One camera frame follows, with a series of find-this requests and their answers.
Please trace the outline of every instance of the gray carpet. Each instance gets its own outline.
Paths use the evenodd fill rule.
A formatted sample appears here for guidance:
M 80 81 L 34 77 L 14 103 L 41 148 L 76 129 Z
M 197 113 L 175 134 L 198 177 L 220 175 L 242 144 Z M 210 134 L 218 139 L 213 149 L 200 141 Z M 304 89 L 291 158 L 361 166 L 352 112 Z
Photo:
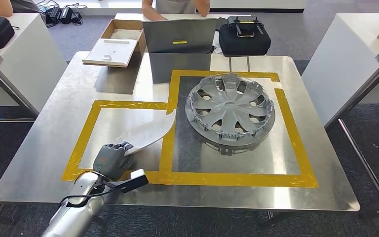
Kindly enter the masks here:
M 302 73 L 308 61 L 295 62 Z M 5 107 L 0 114 L 7 116 Z M 379 105 L 359 105 L 345 118 L 358 142 L 368 147 L 379 143 Z M 0 123 L 0 177 L 8 166 L 30 123 Z M 379 195 L 363 165 L 339 125 L 328 132 L 362 210 L 379 207 Z M 378 153 L 365 152 L 368 158 Z M 2 215 L 13 216 L 16 224 L 0 224 L 0 237 L 37 237 L 45 229 L 57 205 L 6 205 Z M 260 211 L 215 208 L 145 206 L 106 206 L 101 217 L 109 220 L 106 228 L 92 225 L 87 237 L 141 236 L 296 236 L 296 237 L 379 237 L 379 218 L 361 220 L 357 213 L 294 213 L 283 222 L 264 229 L 266 214 Z
M 83 24 L 58 24 L 48 28 L 62 51 L 66 61 L 70 61 L 78 51 L 91 51 L 105 27 L 114 16 L 83 16 Z

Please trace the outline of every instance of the yellow tape square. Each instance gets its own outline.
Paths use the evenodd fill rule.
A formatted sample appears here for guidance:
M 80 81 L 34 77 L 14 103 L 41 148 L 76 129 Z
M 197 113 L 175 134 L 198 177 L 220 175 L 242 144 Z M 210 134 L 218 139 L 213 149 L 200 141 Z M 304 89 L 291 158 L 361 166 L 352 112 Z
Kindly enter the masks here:
M 95 101 L 88 118 L 83 126 L 69 163 L 62 176 L 62 180 L 74 180 L 87 169 L 79 169 L 80 159 L 85 151 L 92 129 L 98 118 L 101 108 L 134 108 L 134 109 L 162 109 L 166 113 L 172 112 L 177 107 L 180 78 L 207 77 L 229 72 L 173 70 L 168 103 L 161 102 L 132 102 L 132 101 Z M 255 72 L 231 72 L 246 78 L 269 78 L 271 81 L 280 82 L 277 73 Z M 296 123 L 286 99 L 284 90 L 276 88 L 275 94 L 286 124 L 287 132 L 296 155 L 300 174 L 240 174 L 240 173 L 201 173 L 201 172 L 173 172 L 173 146 L 175 125 L 163 138 L 162 150 L 159 162 L 159 171 L 146 171 L 151 184 L 164 185 L 197 185 L 197 186 L 270 186 L 270 187 L 304 187 L 316 188 L 317 180 L 314 176 L 303 142 L 297 130 Z

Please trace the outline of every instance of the laptop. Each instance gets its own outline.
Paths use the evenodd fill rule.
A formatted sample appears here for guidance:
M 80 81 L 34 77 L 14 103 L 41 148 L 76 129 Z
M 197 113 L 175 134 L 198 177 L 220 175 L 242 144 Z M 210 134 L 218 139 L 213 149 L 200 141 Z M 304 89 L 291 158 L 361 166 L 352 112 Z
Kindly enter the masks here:
M 145 21 L 143 30 L 149 53 L 209 53 L 216 19 Z

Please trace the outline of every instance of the cable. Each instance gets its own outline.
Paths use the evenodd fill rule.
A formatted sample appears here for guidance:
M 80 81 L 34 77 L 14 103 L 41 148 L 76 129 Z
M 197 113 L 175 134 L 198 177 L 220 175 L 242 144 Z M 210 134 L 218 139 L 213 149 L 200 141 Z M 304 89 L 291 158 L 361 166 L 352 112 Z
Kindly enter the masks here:
M 46 27 L 52 28 L 53 26 L 57 26 L 57 24 L 59 24 L 59 23 L 60 23 L 60 21 L 57 21 L 56 23 L 46 24 Z
M 79 4 L 79 3 L 66 5 L 65 7 L 67 7 L 67 6 L 73 6 L 73 7 L 75 7 L 75 8 L 79 8 L 79 9 L 88 8 L 87 5 L 83 5 L 83 4 Z
M 45 5 L 49 4 L 50 2 L 53 2 L 54 5 L 52 5 L 52 6 L 59 6 L 59 4 L 58 4 L 57 2 L 55 2 L 54 0 L 49 0 L 49 1 L 46 2 L 45 4 L 41 4 L 41 3 L 45 2 L 45 1 L 46 1 L 46 0 L 41 1 L 41 2 L 37 3 L 36 5 L 37 5 L 38 7 L 40 7 L 40 6 L 45 6 Z
M 211 54 L 214 52 L 214 49 L 216 49 L 216 47 L 214 45 L 211 46 L 211 50 L 208 51 L 206 54 Z
M 69 199 L 69 198 L 93 198 L 93 197 L 99 197 L 99 196 L 102 196 L 102 195 L 106 195 L 106 194 L 110 194 L 114 191 L 117 191 L 119 189 L 122 189 L 122 188 L 125 188 L 122 184 L 120 185 L 117 185 L 115 186 L 114 188 L 112 188 L 111 190 L 109 191 L 106 191 L 104 193 L 99 193 L 99 194 L 88 194 L 88 195 L 69 195 L 69 196 L 66 196 L 64 198 L 62 198 L 62 200 L 60 201 L 59 203 L 59 206 L 63 205 L 63 202 L 66 200 L 66 199 Z
M 75 14 L 75 17 L 72 17 L 72 22 L 73 24 L 77 25 L 77 26 L 80 26 L 83 24 L 83 21 L 82 21 L 82 16 L 79 14 L 79 12 L 72 12 Z

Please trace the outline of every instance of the black cable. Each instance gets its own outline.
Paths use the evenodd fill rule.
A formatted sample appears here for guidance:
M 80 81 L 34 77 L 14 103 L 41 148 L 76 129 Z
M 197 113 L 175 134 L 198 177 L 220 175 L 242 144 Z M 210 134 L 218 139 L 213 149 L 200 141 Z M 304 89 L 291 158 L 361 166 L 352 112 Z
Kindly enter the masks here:
M 66 196 L 64 198 L 62 198 L 62 200 L 60 201 L 59 203 L 59 206 L 63 205 L 63 202 L 66 200 L 66 199 L 69 199 L 69 198 L 93 198 L 93 197 L 99 197 L 99 196 L 102 196 L 102 195 L 106 195 L 106 194 L 110 194 L 114 191 L 117 191 L 121 188 L 124 188 L 124 186 L 122 186 L 121 184 L 120 185 L 117 185 L 115 186 L 114 188 L 112 188 L 111 190 L 109 191 L 106 191 L 104 193 L 99 193 L 99 194 L 88 194 L 88 195 L 69 195 L 69 196 Z
M 79 176 L 76 177 L 75 181 L 73 182 L 73 184 L 76 184 L 76 181 L 77 179 L 82 176 L 83 174 L 86 174 L 86 173 L 94 173 L 94 171 L 89 171 L 89 170 L 86 170 L 84 171 L 83 173 L 81 173 Z
M 73 24 L 77 25 L 77 26 L 80 26 L 83 24 L 83 21 L 82 21 L 82 16 L 78 13 L 78 12 L 72 12 L 72 14 L 75 14 L 75 17 L 72 17 L 72 22 Z
M 46 24 L 46 27 L 51 28 L 53 26 L 57 26 L 57 24 L 59 24 L 59 23 L 60 23 L 60 21 L 57 21 L 56 23 Z
M 87 5 L 83 5 L 83 4 L 79 4 L 79 3 L 66 5 L 66 6 L 64 6 L 64 7 L 67 7 L 67 6 L 73 6 L 73 7 L 75 7 L 75 8 L 79 8 L 79 9 L 88 8 Z
M 41 3 L 45 2 L 45 1 L 46 1 L 46 0 L 41 1 L 41 2 L 37 3 L 36 5 L 37 5 L 38 7 L 40 7 L 40 6 L 46 6 L 46 5 L 49 4 L 50 2 L 53 2 L 53 3 L 54 3 L 53 6 L 60 6 L 60 5 L 59 5 L 57 2 L 55 2 L 54 0 L 49 0 L 49 1 L 46 2 L 45 4 L 41 4 Z
M 206 54 L 210 54 L 210 53 L 213 53 L 214 52 L 214 49 L 216 49 L 217 47 L 215 47 L 214 45 L 211 46 L 211 50 L 208 51 Z

